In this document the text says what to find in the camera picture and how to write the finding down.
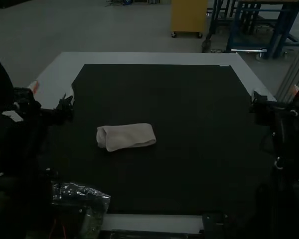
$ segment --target yellow cabinet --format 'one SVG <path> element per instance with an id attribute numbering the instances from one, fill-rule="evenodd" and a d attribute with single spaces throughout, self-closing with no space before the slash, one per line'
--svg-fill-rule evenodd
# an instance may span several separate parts
<path id="1" fill-rule="evenodd" d="M 172 0 L 171 31 L 203 32 L 208 0 Z"/>

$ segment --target orange tag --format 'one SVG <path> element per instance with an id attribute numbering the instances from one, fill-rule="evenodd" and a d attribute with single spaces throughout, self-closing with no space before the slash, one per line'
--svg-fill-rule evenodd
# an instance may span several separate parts
<path id="1" fill-rule="evenodd" d="M 298 91 L 299 91 L 299 86 L 293 85 L 291 87 L 291 93 L 293 94 L 293 96 L 295 96 L 298 93 Z"/>

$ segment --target black equipment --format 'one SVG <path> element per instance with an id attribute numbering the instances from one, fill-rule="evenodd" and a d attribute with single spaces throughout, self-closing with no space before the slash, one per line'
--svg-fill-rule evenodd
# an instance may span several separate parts
<path id="1" fill-rule="evenodd" d="M 270 102 L 254 92 L 251 112 L 257 124 L 269 126 L 276 157 L 268 185 L 269 238 L 299 237 L 299 91 L 291 103 Z"/>
<path id="2" fill-rule="evenodd" d="M 41 109 L 32 90 L 13 87 L 0 63 L 0 238 L 25 238 L 32 204 L 44 197 L 36 157 L 48 127 L 72 119 L 71 100 L 61 99 L 54 110 Z M 15 111 L 22 121 L 5 111 Z"/>

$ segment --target cable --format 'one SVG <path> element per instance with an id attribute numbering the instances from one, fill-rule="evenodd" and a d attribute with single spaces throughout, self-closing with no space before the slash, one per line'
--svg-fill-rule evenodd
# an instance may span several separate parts
<path id="1" fill-rule="evenodd" d="M 53 231 L 55 229 L 55 225 L 56 225 L 56 219 L 54 219 L 53 226 L 52 226 L 50 234 L 49 234 L 49 239 L 51 239 L 52 233 L 53 233 Z"/>
<path id="2" fill-rule="evenodd" d="M 63 238 L 66 239 L 65 226 L 64 226 L 64 224 L 62 222 L 60 222 L 60 223 L 61 223 L 62 230 L 63 230 Z M 52 226 L 50 234 L 49 234 L 49 239 L 51 239 L 55 227 L 56 227 L 56 219 L 54 219 L 53 226 Z"/>

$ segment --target red wire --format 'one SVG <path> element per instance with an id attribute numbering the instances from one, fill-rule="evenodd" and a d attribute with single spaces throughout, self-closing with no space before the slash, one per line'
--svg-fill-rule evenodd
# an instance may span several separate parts
<path id="1" fill-rule="evenodd" d="M 64 239 L 66 239 L 65 227 L 64 227 L 63 223 L 61 223 L 61 224 L 62 224 L 62 228 L 63 228 Z"/>
<path id="2" fill-rule="evenodd" d="M 53 233 L 53 231 L 55 229 L 55 225 L 56 225 L 56 219 L 54 219 L 54 223 L 53 223 L 53 226 L 52 226 L 50 234 L 49 234 L 49 239 L 51 239 L 52 233 Z"/>
<path id="3" fill-rule="evenodd" d="M 52 226 L 50 234 L 49 234 L 49 239 L 51 239 L 52 233 L 53 233 L 53 231 L 55 229 L 55 225 L 56 225 L 56 219 L 54 219 L 54 223 L 53 223 L 53 226 Z M 62 225 L 62 229 L 63 229 L 64 239 L 66 239 L 65 227 L 64 227 L 63 223 L 61 223 L 61 225 Z"/>

